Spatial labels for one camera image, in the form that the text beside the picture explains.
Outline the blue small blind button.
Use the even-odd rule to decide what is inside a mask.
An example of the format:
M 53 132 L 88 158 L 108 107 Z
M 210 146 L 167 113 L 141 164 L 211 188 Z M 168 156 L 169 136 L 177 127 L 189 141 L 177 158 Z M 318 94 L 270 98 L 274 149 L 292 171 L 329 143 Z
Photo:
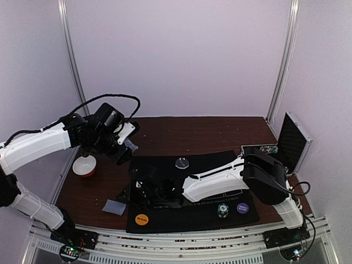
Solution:
M 249 207 L 248 204 L 242 202 L 242 203 L 239 203 L 239 204 L 237 205 L 236 210 L 237 210 L 237 212 L 238 212 L 239 214 L 244 215 L 244 214 L 247 214 L 247 213 L 249 212 L 249 208 L 250 208 L 250 207 Z

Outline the mixed colour chip stack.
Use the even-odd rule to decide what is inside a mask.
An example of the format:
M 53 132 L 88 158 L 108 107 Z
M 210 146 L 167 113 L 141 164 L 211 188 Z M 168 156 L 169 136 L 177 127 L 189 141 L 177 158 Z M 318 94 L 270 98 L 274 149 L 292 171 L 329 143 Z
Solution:
M 222 203 L 220 205 L 218 205 L 217 207 L 217 214 L 218 214 L 218 217 L 220 218 L 226 218 L 228 216 L 228 213 L 229 213 L 229 207 L 228 205 Z

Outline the grey playing card deck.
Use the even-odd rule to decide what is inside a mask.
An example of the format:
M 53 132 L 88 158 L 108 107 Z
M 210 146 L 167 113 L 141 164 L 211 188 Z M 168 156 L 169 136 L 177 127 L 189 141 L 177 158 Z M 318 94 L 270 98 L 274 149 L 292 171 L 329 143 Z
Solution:
M 125 139 L 124 144 L 131 149 L 132 152 L 135 152 L 136 150 L 139 149 L 139 147 L 134 144 L 130 139 Z

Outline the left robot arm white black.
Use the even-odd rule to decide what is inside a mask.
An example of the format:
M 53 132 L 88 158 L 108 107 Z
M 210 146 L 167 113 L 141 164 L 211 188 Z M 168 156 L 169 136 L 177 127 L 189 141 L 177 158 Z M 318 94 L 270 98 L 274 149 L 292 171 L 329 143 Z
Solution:
M 76 147 L 86 154 L 106 155 L 121 165 L 132 154 L 125 141 L 137 130 L 138 124 L 103 103 L 92 115 L 82 117 L 72 111 L 40 130 L 18 132 L 1 144 L 1 207 L 11 207 L 42 222 L 54 238 L 74 248 L 81 235 L 68 212 L 31 192 L 18 181 L 15 171 L 24 172 L 25 167 L 33 169 L 40 161 L 49 161 L 34 178 L 52 177 L 50 170 L 58 164 L 54 161 L 57 153 Z

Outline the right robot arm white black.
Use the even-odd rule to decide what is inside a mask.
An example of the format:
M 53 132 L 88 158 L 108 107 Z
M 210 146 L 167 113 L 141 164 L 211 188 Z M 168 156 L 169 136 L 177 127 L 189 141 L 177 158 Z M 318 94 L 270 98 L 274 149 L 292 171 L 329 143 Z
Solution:
M 269 247 L 308 239 L 300 194 L 282 163 L 249 147 L 198 156 L 134 157 L 130 184 L 117 196 L 128 204 L 127 232 L 192 232 L 257 222 L 254 199 L 276 210 L 284 227 L 265 235 Z

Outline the orange big blind button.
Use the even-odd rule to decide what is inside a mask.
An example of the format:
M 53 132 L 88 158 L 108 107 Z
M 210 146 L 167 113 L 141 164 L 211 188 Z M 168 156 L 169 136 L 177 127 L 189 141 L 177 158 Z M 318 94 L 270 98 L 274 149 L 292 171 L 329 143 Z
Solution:
M 149 223 L 149 217 L 146 214 L 138 214 L 135 217 L 135 223 L 139 226 L 145 226 Z

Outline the clear round dealer button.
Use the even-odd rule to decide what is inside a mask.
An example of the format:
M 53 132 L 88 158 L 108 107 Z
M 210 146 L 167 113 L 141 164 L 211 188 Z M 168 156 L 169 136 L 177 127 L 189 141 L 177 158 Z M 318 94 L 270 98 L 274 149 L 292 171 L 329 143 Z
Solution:
M 179 157 L 175 162 L 175 167 L 178 169 L 187 169 L 189 161 L 185 157 Z

